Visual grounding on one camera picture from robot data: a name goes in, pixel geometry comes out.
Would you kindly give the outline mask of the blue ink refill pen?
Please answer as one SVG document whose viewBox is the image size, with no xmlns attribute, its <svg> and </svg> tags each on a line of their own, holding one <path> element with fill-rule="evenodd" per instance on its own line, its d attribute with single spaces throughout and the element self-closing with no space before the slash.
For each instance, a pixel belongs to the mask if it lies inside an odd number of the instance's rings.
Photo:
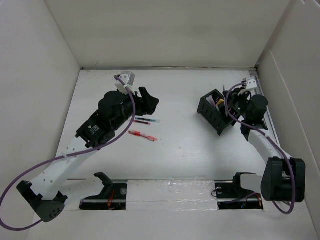
<svg viewBox="0 0 320 240">
<path fill-rule="evenodd" d="M 143 118 L 143 117 L 136 117 L 136 121 L 144 121 L 144 122 L 150 122 L 150 123 L 160 123 L 161 121 L 158 119 L 149 119 L 149 118 Z"/>
</svg>

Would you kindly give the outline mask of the orange highlighter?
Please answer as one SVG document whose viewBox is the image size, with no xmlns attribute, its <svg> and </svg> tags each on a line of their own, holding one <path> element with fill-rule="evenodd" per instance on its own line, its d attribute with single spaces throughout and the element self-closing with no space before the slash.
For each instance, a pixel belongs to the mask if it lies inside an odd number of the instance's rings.
<svg viewBox="0 0 320 240">
<path fill-rule="evenodd" d="M 215 107 L 218 109 L 220 106 L 223 106 L 225 104 L 224 99 L 219 99 L 217 103 L 215 104 Z"/>
</svg>

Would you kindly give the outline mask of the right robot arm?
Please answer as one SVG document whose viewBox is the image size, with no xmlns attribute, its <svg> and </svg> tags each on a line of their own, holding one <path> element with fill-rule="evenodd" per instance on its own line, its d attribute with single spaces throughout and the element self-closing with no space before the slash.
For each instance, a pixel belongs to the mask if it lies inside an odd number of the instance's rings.
<svg viewBox="0 0 320 240">
<path fill-rule="evenodd" d="M 301 203 L 305 199 L 306 164 L 300 158 L 286 153 L 267 135 L 268 127 L 264 116 L 268 100 L 260 94 L 251 95 L 244 87 L 225 90 L 226 113 L 233 120 L 234 110 L 243 118 L 240 121 L 241 134 L 250 143 L 266 167 L 260 181 L 260 193 L 269 202 Z"/>
</svg>

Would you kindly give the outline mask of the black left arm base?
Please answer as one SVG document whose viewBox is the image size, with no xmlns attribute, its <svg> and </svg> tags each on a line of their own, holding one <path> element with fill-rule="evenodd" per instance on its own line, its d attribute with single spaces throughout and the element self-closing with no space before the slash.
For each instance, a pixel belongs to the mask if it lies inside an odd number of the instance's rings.
<svg viewBox="0 0 320 240">
<path fill-rule="evenodd" d="M 93 182 L 103 185 L 96 195 L 87 196 L 79 203 L 84 211 L 122 211 L 126 210 L 128 180 L 111 180 L 103 172 L 94 174 Z"/>
</svg>

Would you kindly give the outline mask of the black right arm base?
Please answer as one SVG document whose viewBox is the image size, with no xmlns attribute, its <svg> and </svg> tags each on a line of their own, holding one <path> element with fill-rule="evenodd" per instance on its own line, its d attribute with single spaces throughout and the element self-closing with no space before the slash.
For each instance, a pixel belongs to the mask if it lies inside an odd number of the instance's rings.
<svg viewBox="0 0 320 240">
<path fill-rule="evenodd" d="M 218 210 L 263 210 L 259 193 L 241 187 L 241 175 L 237 172 L 231 180 L 215 180 L 211 196 L 217 200 Z"/>
</svg>

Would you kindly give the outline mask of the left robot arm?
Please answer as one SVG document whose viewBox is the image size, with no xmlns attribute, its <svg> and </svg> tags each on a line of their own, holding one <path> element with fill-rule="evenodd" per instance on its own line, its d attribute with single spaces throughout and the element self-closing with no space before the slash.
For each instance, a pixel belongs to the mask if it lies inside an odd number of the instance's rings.
<svg viewBox="0 0 320 240">
<path fill-rule="evenodd" d="M 145 87 L 132 94 L 118 90 L 107 92 L 99 101 L 98 109 L 76 131 L 62 158 L 31 181 L 21 181 L 16 187 L 18 192 L 43 222 L 52 221 L 65 208 L 68 196 L 60 190 L 70 175 L 109 143 L 128 119 L 152 115 L 159 102 Z"/>
</svg>

